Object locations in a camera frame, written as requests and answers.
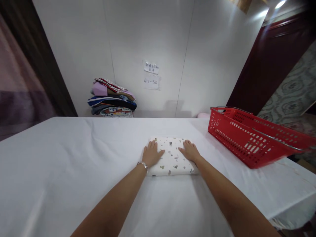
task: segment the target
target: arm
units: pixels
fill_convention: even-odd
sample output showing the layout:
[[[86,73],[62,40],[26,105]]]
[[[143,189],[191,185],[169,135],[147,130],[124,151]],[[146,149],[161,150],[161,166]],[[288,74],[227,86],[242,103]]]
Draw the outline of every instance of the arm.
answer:
[[[149,142],[144,148],[142,161],[150,168],[164,154],[157,152],[157,143]],[[78,226],[71,237],[118,236],[134,199],[146,177],[147,170],[138,164],[108,192]]]
[[[180,147],[178,149],[188,160],[197,165],[235,237],[279,237],[277,231],[255,205],[224,175],[209,164],[200,155],[194,144],[186,140],[183,145],[184,149]]]

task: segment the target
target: stack of folded clothes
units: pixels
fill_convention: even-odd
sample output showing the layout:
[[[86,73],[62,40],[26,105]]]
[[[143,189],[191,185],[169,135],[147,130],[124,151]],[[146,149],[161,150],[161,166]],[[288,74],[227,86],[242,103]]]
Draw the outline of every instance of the stack of folded clothes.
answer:
[[[135,96],[110,80],[96,78],[88,100],[93,115],[132,118],[137,107]]]

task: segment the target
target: forearm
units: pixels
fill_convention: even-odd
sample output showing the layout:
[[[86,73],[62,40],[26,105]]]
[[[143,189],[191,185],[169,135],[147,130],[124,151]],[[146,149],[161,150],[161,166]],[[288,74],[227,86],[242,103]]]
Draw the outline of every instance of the forearm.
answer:
[[[227,219],[229,219],[234,209],[247,204],[249,200],[246,196],[203,157],[196,159],[195,162],[201,176]]]
[[[279,236],[255,205],[224,175],[203,157],[196,164],[235,237]]]
[[[118,236],[145,177],[145,167],[137,165],[96,205],[72,237]]]

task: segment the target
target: basket handle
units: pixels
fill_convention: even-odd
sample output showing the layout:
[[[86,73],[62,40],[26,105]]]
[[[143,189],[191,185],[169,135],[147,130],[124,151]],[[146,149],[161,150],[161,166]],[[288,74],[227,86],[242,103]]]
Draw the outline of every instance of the basket handle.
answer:
[[[290,127],[284,126],[284,124],[280,124],[280,126],[289,128],[289,129],[291,129],[291,130],[297,132],[296,130],[294,130],[294,129],[290,128]],[[312,149],[312,150],[316,150],[316,146],[310,146],[309,148]]]
[[[230,107],[230,106],[217,106],[217,107],[211,107],[210,109],[214,109],[214,110],[220,110],[221,108],[232,108],[232,109],[238,109],[238,108],[236,108],[236,107]],[[247,112],[247,111],[245,111],[245,110],[242,110],[242,109],[238,109],[238,110],[241,110],[241,111],[244,111],[244,112],[246,112],[246,113],[248,113],[248,114],[253,114],[253,113],[249,113],[249,112]]]
[[[295,150],[298,150],[298,151],[307,150],[307,149],[299,149],[299,148],[297,148],[297,147],[288,145],[288,144],[286,144],[286,143],[283,143],[283,142],[281,142],[281,141],[275,139],[274,137],[271,137],[271,136],[269,136],[269,135],[267,135],[267,134],[265,134],[265,133],[262,133],[262,132],[260,132],[260,131],[258,131],[258,130],[256,130],[256,129],[254,129],[254,128],[252,128],[252,129],[253,129],[254,131],[256,131],[256,132],[258,132],[258,133],[260,133],[260,134],[262,134],[262,135],[264,135],[264,136],[266,136],[266,137],[269,137],[269,138],[271,138],[271,139],[273,139],[273,140],[275,140],[275,141],[277,141],[277,142],[279,142],[279,143],[282,143],[283,145],[286,145],[286,146],[288,146],[288,147],[290,147],[290,148],[292,148],[292,149],[295,149]]]

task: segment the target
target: ceiling light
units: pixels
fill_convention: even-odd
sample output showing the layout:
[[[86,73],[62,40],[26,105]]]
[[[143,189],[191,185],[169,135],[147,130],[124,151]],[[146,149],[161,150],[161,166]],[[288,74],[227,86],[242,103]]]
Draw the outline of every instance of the ceiling light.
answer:
[[[279,2],[279,3],[277,4],[277,6],[275,7],[275,9],[278,9],[278,8],[282,7],[282,5],[283,5],[284,3],[285,3],[285,0]]]

